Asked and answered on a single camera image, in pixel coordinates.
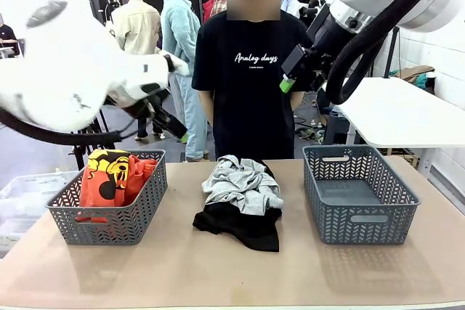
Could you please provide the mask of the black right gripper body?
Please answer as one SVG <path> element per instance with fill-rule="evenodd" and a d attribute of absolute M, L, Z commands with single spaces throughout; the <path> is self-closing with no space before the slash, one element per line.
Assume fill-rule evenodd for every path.
<path fill-rule="evenodd" d="M 284 81 L 298 81 L 310 77 L 312 49 L 297 44 L 281 65 Z"/>

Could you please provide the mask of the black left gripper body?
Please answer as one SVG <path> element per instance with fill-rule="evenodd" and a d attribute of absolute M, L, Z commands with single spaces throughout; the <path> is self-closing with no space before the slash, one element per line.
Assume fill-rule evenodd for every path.
<path fill-rule="evenodd" d="M 187 128 L 174 115 L 165 111 L 162 107 L 153 106 L 152 121 L 164 131 L 169 132 L 178 139 L 187 136 Z"/>

